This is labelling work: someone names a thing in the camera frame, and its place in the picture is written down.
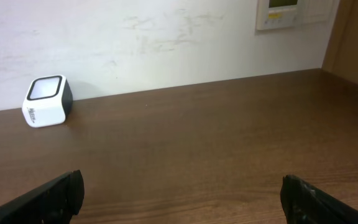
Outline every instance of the black side of cube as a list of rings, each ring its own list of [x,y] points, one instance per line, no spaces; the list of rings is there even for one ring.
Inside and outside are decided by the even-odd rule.
[[[65,111],[66,118],[71,111],[71,106],[73,105],[73,94],[71,93],[70,86],[66,80],[65,87],[63,89],[62,95],[62,106],[63,110]]]

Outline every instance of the green screen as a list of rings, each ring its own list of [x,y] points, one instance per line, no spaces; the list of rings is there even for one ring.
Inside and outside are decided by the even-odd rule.
[[[270,0],[268,7],[294,6],[298,0]]]

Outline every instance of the white cube device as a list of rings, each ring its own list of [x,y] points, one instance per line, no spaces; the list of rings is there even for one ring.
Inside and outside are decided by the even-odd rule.
[[[61,124],[73,104],[73,95],[63,75],[42,77],[31,83],[23,102],[23,115],[33,128]]]

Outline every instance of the white wall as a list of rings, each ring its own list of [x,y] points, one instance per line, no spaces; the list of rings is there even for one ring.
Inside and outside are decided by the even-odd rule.
[[[54,74],[83,99],[321,67],[334,13],[255,33],[256,9],[256,0],[0,0],[0,110],[21,107],[30,82]]]

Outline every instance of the wooden table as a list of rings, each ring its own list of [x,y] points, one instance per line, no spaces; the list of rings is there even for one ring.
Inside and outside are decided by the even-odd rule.
[[[306,70],[143,91],[40,129],[0,111],[0,205],[75,169],[72,223],[285,223],[285,174],[358,209],[358,86]]]

